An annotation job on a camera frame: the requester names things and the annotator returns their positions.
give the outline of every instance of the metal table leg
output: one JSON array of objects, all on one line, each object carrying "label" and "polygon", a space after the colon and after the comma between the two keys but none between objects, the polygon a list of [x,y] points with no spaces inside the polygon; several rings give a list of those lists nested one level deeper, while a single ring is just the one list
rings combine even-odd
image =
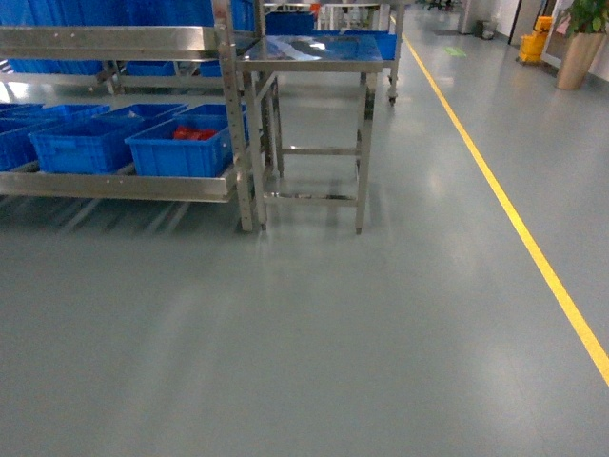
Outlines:
[{"label": "metal table leg", "polygon": [[[249,153],[251,156],[251,165],[254,174],[254,188],[256,191],[256,210],[258,213],[258,222],[260,222],[262,230],[266,229],[266,206],[265,206],[265,164],[261,156],[261,141],[260,141],[260,112],[261,107],[256,103],[256,85],[254,84],[251,73],[243,73],[244,89],[246,91],[247,103],[247,123],[249,124]],[[266,98],[263,97],[262,105],[265,105]]]},{"label": "metal table leg", "polygon": [[394,55],[393,65],[391,66],[391,72],[389,73],[389,82],[391,87],[389,88],[388,97],[391,106],[395,105],[396,98],[398,98],[398,68],[400,66],[400,55],[402,53],[402,32],[403,32],[403,16],[406,11],[404,4],[398,5],[396,12],[396,51]]},{"label": "metal table leg", "polygon": [[284,142],[282,136],[282,116],[279,111],[279,81],[275,78],[271,87],[271,104],[273,107],[273,134],[275,136],[275,154],[279,177],[284,177]]},{"label": "metal table leg", "polygon": [[355,230],[358,235],[362,233],[363,218],[365,216],[365,200],[368,193],[368,170],[370,166],[370,147],[372,144],[372,121],[374,117],[376,87],[376,73],[362,73],[360,75],[360,90],[362,92],[360,96],[364,99],[364,102],[363,113],[361,113],[359,120],[359,125],[361,126],[359,136],[361,137],[361,141],[358,142],[360,166],[357,197],[358,206],[355,216]]}]

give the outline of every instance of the metal shelf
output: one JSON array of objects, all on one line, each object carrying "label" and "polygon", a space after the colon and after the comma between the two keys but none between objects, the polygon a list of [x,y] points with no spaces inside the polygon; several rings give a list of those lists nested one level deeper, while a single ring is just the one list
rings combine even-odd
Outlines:
[{"label": "metal shelf", "polygon": [[[237,49],[255,41],[236,31]],[[0,27],[5,58],[63,60],[188,60],[218,57],[213,27]]]},{"label": "metal shelf", "polygon": [[112,175],[47,174],[32,162],[0,172],[0,194],[227,203],[237,179],[233,166],[217,178],[164,178],[134,172],[130,165]]},{"label": "metal shelf", "polygon": [[202,62],[219,58],[222,78],[194,75],[139,77],[106,71],[99,76],[32,75],[6,73],[0,81],[26,83],[107,82],[116,87],[214,87],[224,89],[233,145],[234,165],[217,178],[146,177],[134,174],[133,165],[113,175],[47,174],[37,163],[0,172],[0,194],[117,198],[227,203],[235,194],[244,230],[252,230],[249,179],[241,95],[235,61],[238,53],[256,41],[254,33],[232,29],[228,2],[212,0],[216,26],[207,27],[0,27],[0,57],[60,60],[159,60]]}]

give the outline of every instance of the wall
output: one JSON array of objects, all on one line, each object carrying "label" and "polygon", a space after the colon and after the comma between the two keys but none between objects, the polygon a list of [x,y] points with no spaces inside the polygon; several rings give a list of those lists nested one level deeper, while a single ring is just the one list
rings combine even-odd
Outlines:
[{"label": "wall", "polygon": [[502,35],[510,36],[518,3],[519,0],[498,0],[496,2],[495,15],[499,16],[497,31]]}]

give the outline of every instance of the gray epoxy floor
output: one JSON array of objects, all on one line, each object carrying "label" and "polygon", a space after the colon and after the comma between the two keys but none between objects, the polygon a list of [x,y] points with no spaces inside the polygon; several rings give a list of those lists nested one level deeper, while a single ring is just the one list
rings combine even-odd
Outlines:
[{"label": "gray epoxy floor", "polygon": [[[451,20],[410,10],[408,37],[609,348],[607,89],[557,92],[504,43],[433,33]],[[357,84],[289,78],[287,143],[299,119],[351,139],[322,82]],[[394,109],[382,84],[360,237],[349,209],[245,235],[234,205],[0,201],[0,454],[609,455],[609,387],[406,49]],[[290,159],[307,189],[353,178]]]}]

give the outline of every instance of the blue storage bin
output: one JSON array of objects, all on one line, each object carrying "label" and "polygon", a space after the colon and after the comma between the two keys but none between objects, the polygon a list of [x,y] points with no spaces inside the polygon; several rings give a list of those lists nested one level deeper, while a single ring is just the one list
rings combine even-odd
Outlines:
[{"label": "blue storage bin", "polygon": [[377,48],[383,60],[393,60],[396,58],[397,35],[392,35],[388,30],[346,30],[345,35],[372,35],[377,42]]},{"label": "blue storage bin", "polygon": [[103,69],[99,60],[60,60],[57,64],[62,74],[93,75]]},{"label": "blue storage bin", "polygon": [[266,15],[267,35],[308,35],[315,29],[311,12],[270,12]]},{"label": "blue storage bin", "polygon": [[111,174],[131,162],[125,139],[144,128],[142,119],[88,119],[31,133],[40,170]]},{"label": "blue storage bin", "polygon": [[343,33],[340,30],[312,30],[308,36],[339,36]]},{"label": "blue storage bin", "polygon": [[232,27],[235,30],[254,31],[254,4],[252,0],[232,0]]},{"label": "blue storage bin", "polygon": [[[179,127],[216,129],[206,141],[174,140]],[[212,178],[232,161],[228,122],[220,118],[179,118],[159,124],[126,140],[131,147],[137,174],[141,176],[187,176]]]},{"label": "blue storage bin", "polygon": [[116,119],[116,118],[140,118],[144,120],[146,127],[152,127],[162,122],[170,120],[174,114],[184,111],[188,104],[137,104],[120,108],[115,111],[105,112],[95,116],[96,119]]},{"label": "blue storage bin", "polygon": [[34,103],[0,103],[0,116],[10,117],[10,112],[20,109],[40,109],[42,105]]},{"label": "blue storage bin", "polygon": [[[246,106],[241,105],[241,110],[244,113],[244,126],[246,128],[246,141],[249,141],[249,128],[247,127]],[[187,109],[174,116],[175,119],[187,119],[190,117],[216,118],[226,120],[228,122],[228,113],[224,103],[207,103],[195,108]]]},{"label": "blue storage bin", "polygon": [[16,73],[59,73],[59,64],[56,60],[9,59],[9,63]]},{"label": "blue storage bin", "polygon": [[80,24],[83,26],[128,26],[125,0],[78,0]]},{"label": "blue storage bin", "polygon": [[0,171],[7,171],[36,160],[28,135],[55,125],[40,119],[0,119]]},{"label": "blue storage bin", "polygon": [[222,70],[220,69],[220,61],[211,60],[209,62],[201,62],[199,72],[201,73],[201,76],[204,76],[205,78],[221,77]]},{"label": "blue storage bin", "polygon": [[175,76],[173,62],[133,61],[127,62],[130,76]]},{"label": "blue storage bin", "polygon": [[[60,14],[54,5],[40,3],[31,5],[24,0],[0,1],[0,25],[2,26],[53,26]],[[58,73],[55,60],[9,59],[17,73]]]},{"label": "blue storage bin", "polygon": [[[123,0],[2,0],[0,23],[14,26],[111,26],[128,23]],[[16,72],[97,74],[99,61],[10,59]]]},{"label": "blue storage bin", "polygon": [[109,105],[58,105],[51,108],[19,109],[13,111],[10,116],[71,122],[88,119],[95,114],[107,111],[110,111]]},{"label": "blue storage bin", "polygon": [[132,26],[213,27],[210,0],[127,0]]}]

